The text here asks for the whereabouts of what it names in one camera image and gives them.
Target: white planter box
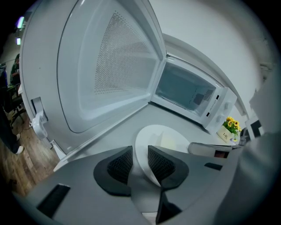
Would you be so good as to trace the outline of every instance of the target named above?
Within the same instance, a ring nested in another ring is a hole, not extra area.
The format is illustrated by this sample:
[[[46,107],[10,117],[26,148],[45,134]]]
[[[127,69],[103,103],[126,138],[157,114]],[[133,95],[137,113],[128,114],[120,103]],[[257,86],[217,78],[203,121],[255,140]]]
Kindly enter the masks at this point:
[[[231,133],[228,129],[226,129],[224,126],[221,126],[219,131],[217,132],[219,137],[224,140],[225,143],[229,143],[230,139],[233,138],[234,134]]]

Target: floor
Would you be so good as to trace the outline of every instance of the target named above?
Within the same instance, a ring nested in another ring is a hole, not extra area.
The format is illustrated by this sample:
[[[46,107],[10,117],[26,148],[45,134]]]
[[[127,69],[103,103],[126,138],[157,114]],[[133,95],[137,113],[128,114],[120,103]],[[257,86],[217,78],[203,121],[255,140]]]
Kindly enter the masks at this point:
[[[0,139],[0,172],[12,191],[26,196],[41,180],[53,173],[59,158],[53,149],[46,148],[37,138],[34,130],[29,129],[29,117],[22,114],[22,120],[17,118],[13,133],[21,132],[20,144],[24,151],[15,155]]]

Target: chair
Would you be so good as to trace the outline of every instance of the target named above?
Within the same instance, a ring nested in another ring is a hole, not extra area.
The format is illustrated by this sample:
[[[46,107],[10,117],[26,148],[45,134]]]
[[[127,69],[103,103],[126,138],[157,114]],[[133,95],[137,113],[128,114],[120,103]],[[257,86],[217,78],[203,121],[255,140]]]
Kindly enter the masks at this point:
[[[16,93],[16,91],[17,91],[16,86],[14,88],[3,87],[0,89],[0,99],[1,99],[0,103],[4,107],[5,112],[9,113],[12,110],[14,112],[16,112],[13,115],[12,122],[11,122],[12,129],[13,129],[13,123],[15,122],[15,120],[18,117],[20,117],[22,120],[22,123],[24,123],[24,120],[23,120],[21,114],[26,112],[25,109],[21,109],[21,110],[18,109],[18,107],[20,107],[20,105],[23,103],[22,97],[17,96],[15,98],[12,98],[13,95]]]

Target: white microwave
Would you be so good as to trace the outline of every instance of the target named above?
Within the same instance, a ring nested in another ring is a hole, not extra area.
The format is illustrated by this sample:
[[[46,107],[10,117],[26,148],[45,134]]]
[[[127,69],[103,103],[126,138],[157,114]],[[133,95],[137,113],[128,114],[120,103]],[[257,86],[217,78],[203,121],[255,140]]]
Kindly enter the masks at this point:
[[[235,103],[199,69],[167,56],[148,0],[43,0],[20,50],[36,134],[74,154],[149,102],[216,132]]]

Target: white plate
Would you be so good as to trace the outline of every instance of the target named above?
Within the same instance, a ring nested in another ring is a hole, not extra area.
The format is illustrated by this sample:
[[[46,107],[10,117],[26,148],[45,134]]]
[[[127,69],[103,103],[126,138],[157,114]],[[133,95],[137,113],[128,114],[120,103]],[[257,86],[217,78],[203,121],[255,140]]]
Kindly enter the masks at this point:
[[[162,125],[150,125],[141,129],[135,143],[137,161],[145,175],[157,186],[159,182],[148,165],[148,146],[161,146],[178,152],[188,153],[190,142],[179,132]]]

